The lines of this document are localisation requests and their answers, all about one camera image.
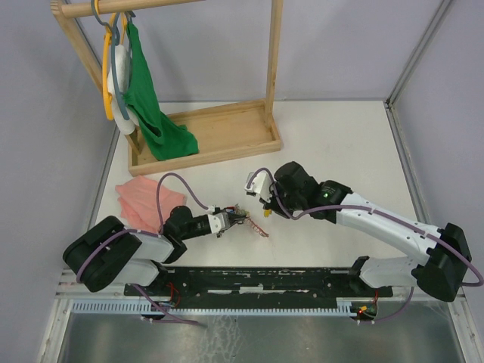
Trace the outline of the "keyring bunch with coloured tags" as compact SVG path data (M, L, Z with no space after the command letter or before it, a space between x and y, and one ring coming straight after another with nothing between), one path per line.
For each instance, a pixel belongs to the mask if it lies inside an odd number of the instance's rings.
M238 204L234 207L234 212L240 217L237 217L237 224L244 224L249 226L253 231L255 231L258 235L264 238L269 237L269 233L264 231L250 216L250 212L245 210L244 208L240 207Z

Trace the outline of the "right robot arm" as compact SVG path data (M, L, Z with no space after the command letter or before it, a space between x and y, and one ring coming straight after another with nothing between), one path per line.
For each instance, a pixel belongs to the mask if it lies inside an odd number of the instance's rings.
M284 164L275 174L261 168L248 178L246 191L259 197L267 213L292 220L311 216L354 228L404 254L357 258L346 279L357 296L373 288L419 287L433 298L452 302L465 285L472 257L464 231L457 225L440 228L404 219L339 182L316 181L296 162Z

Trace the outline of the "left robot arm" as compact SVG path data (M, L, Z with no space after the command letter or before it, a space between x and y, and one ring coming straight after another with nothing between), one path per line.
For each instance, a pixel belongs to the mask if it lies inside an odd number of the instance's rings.
M209 234L219 237L247 217L234 206L216 207L200 216L194 216L187 206L177 206L158 234L127 228L118 218L108 216L72 242L63 253L63 261L76 274L76 281L92 293L117 283L137 284L158 295L167 286L162 266L185 254L186 240Z

